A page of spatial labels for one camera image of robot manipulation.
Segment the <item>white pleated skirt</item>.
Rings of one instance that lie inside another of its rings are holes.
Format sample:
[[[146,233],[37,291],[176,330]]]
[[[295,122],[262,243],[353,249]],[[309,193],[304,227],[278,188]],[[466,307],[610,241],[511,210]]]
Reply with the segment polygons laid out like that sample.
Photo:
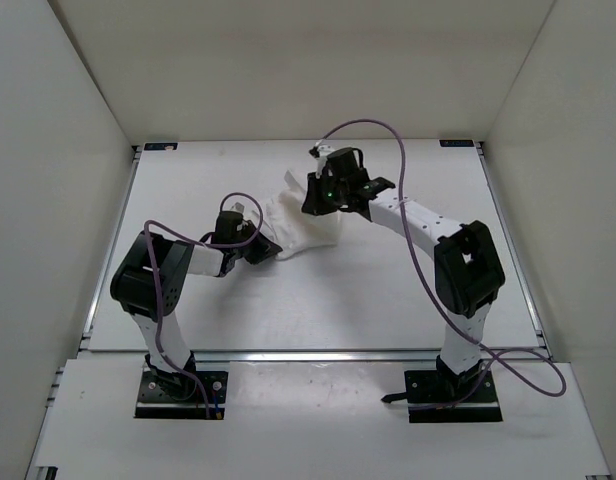
[[[274,258],[288,260],[306,250],[336,246],[343,232],[340,212],[312,216],[301,211],[306,199],[307,180],[289,169],[285,188],[264,201],[262,233],[281,248]]]

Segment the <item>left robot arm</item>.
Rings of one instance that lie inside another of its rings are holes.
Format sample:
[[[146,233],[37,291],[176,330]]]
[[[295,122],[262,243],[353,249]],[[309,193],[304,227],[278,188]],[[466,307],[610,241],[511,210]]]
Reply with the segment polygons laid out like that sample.
[[[110,294],[138,325],[153,381],[174,401],[207,391],[175,315],[187,277],[222,278],[240,260],[258,265],[281,252],[270,234],[237,211],[220,212],[214,230],[196,243],[150,231],[137,235],[113,275]]]

